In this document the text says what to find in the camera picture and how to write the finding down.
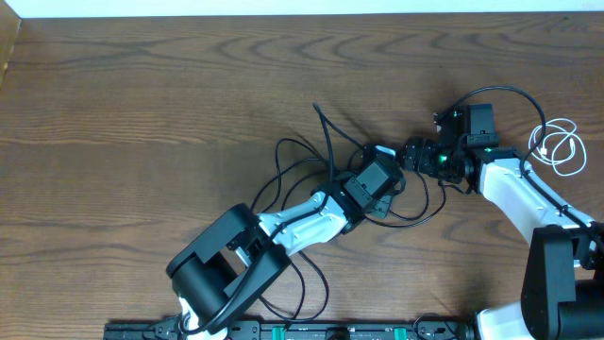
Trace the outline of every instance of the white cable connector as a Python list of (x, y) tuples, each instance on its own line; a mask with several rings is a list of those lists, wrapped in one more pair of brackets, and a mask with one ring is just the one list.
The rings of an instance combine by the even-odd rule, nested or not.
[[(568, 131), (567, 129), (560, 127), (558, 125), (552, 124), (554, 122), (567, 122), (570, 123), (573, 126), (573, 129)], [(556, 119), (552, 119), (549, 122), (546, 123), (546, 126), (548, 128), (555, 128), (557, 130), (559, 130), (560, 132), (550, 132), (548, 133), (545, 138), (544, 141), (541, 144), (541, 147), (537, 147), (535, 149), (535, 151), (537, 153), (535, 153), (535, 151), (532, 152), (532, 156), (534, 158), (537, 159), (537, 161), (542, 162), (543, 164), (546, 165), (550, 165), (552, 168), (554, 168), (554, 171), (556, 172), (556, 174), (558, 174), (559, 176), (573, 176), (575, 174), (578, 174), (581, 170), (583, 170), (583, 168), (585, 167), (585, 164), (587, 164), (587, 152), (585, 151), (585, 145), (583, 144), (583, 141), (581, 140), (581, 138), (575, 133), (575, 131), (577, 131), (577, 125), (575, 124), (575, 122), (571, 121), (570, 119), (566, 119), (566, 118), (556, 118)], [(539, 132), (541, 130), (541, 125), (535, 127), (532, 132), (530, 133), (530, 137), (528, 137), (528, 149), (530, 149), (532, 147), (533, 144), (537, 143), (537, 132)], [(556, 146), (554, 146), (554, 149), (551, 152), (551, 156), (548, 157), (547, 156), (547, 147), (545, 147), (545, 142), (547, 141), (547, 139), (551, 136), (557, 136), (557, 135), (563, 135), (564, 137), (556, 144)], [(577, 144), (575, 143), (575, 140), (579, 141), (579, 144), (581, 145), (581, 150), (583, 151), (583, 165), (581, 166), (581, 168), (579, 168), (579, 170), (571, 172), (571, 173), (561, 173), (560, 171), (558, 171), (558, 168), (556, 166), (568, 162), (570, 160), (573, 159), (573, 157), (575, 157), (575, 153), (577, 152)], [(570, 154), (568, 155), (568, 157), (566, 157), (563, 160), (556, 160), (556, 151), (558, 151), (558, 148), (564, 144), (564, 142), (568, 141), (568, 146), (570, 148)]]

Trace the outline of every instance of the coiled white cable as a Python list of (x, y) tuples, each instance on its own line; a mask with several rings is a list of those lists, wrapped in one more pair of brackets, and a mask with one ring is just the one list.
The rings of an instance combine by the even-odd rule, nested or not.
[[(570, 123), (573, 126), (572, 130), (567, 130), (563, 127), (560, 127), (556, 124), (552, 124), (555, 122), (566, 122), (566, 123)], [(575, 122), (571, 121), (570, 119), (566, 119), (566, 118), (556, 118), (556, 119), (552, 119), (549, 122), (546, 123), (546, 126), (548, 128), (555, 128), (557, 130), (559, 130), (558, 132), (550, 132), (549, 134), (547, 134), (547, 136), (545, 136), (544, 141), (541, 144), (541, 147), (537, 147), (535, 149), (535, 151), (532, 152), (532, 156), (534, 158), (537, 159), (537, 161), (542, 162), (543, 164), (546, 165), (550, 165), (554, 171), (556, 172), (556, 174), (558, 174), (559, 176), (573, 176), (578, 174), (581, 170), (583, 170), (583, 168), (585, 167), (585, 164), (587, 164), (587, 152), (585, 151), (585, 144), (583, 144), (583, 141), (581, 140), (581, 138), (575, 133), (575, 131), (577, 131), (577, 125), (575, 124)], [(528, 149), (530, 149), (530, 147), (537, 143), (537, 133), (541, 130), (541, 125), (535, 127), (532, 132), (530, 133), (530, 137), (528, 137)], [(545, 142), (547, 141), (547, 139), (551, 136), (558, 136), (558, 135), (564, 135), (564, 137), (556, 144), (556, 146), (554, 146), (554, 149), (551, 152), (551, 156), (548, 157), (547, 156), (547, 148), (545, 147)], [(576, 149), (577, 149), (577, 143), (575, 143), (575, 140), (577, 140), (581, 146), (581, 150), (583, 151), (583, 165), (581, 166), (581, 168), (579, 168), (579, 170), (576, 170), (574, 172), (570, 172), (570, 173), (561, 173), (560, 171), (558, 171), (557, 166), (568, 162), (570, 160), (573, 159), (573, 157), (575, 157), (575, 153), (576, 153)], [(564, 144), (564, 142), (568, 141), (569, 143), (569, 147), (570, 147), (570, 154), (568, 155), (568, 157), (566, 157), (563, 160), (556, 160), (556, 151), (558, 151), (558, 148), (560, 146), (562, 146)]]

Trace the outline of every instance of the white wall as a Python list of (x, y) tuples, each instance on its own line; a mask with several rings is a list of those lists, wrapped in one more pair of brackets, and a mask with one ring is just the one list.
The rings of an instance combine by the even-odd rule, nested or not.
[(604, 10), (604, 0), (6, 0), (22, 18)]

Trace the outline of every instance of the wood grain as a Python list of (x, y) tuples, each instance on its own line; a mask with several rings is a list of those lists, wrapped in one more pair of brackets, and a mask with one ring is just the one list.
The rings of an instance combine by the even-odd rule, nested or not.
[[(277, 139), (325, 150), (312, 101), (355, 138), (396, 146), (434, 137), (432, 113), (470, 90), (522, 87), (549, 117), (575, 120), (590, 155), (575, 177), (537, 164), (540, 176), (604, 217), (601, 13), (28, 20), (13, 60), (0, 93), (3, 338), (98, 339), (110, 320), (176, 313), (165, 265), (251, 202), (275, 173)], [(538, 123), (528, 102), (475, 102), (492, 102), (504, 143), (525, 148)], [(353, 151), (334, 147), (339, 163)], [(307, 157), (284, 149), (283, 164)], [(412, 214), (423, 190), (407, 178), (395, 205)], [(331, 287), (322, 319), (399, 320), (517, 300), (528, 246), (494, 205), (450, 192), (422, 227), (362, 225), (308, 253)], [(324, 293), (301, 267), (309, 315)], [(293, 310), (298, 294), (288, 270), (266, 296)]]
[(0, 88), (4, 73), (8, 69), (8, 60), (19, 33), (21, 19), (4, 0), (0, 0)]

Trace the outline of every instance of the wooden tabletop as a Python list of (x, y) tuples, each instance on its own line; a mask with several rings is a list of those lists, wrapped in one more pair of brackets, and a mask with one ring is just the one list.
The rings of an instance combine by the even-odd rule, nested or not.
[[(276, 172), (275, 142), (325, 151), (313, 101), (362, 142), (397, 146), (434, 138), (433, 112), (494, 84), (577, 122), (583, 172), (559, 178), (532, 163), (601, 220), (604, 14), (25, 20), (0, 92), (1, 337), (99, 339), (110, 320), (177, 313), (165, 266), (225, 210), (251, 203)], [(539, 123), (528, 101), (472, 102), (493, 103), (502, 144), (526, 150)], [(354, 145), (332, 136), (344, 164)], [(308, 154), (285, 144), (280, 157)], [(411, 215), (424, 194), (406, 178), (395, 210)], [(428, 185), (432, 211), (442, 197)], [(421, 227), (362, 224), (307, 253), (331, 288), (321, 319), (401, 320), (519, 299), (528, 249), (495, 205), (451, 191)], [(294, 261), (311, 315), (322, 284)], [(292, 311), (299, 294), (288, 269), (265, 296)], [(258, 303), (248, 314), (274, 319)]]

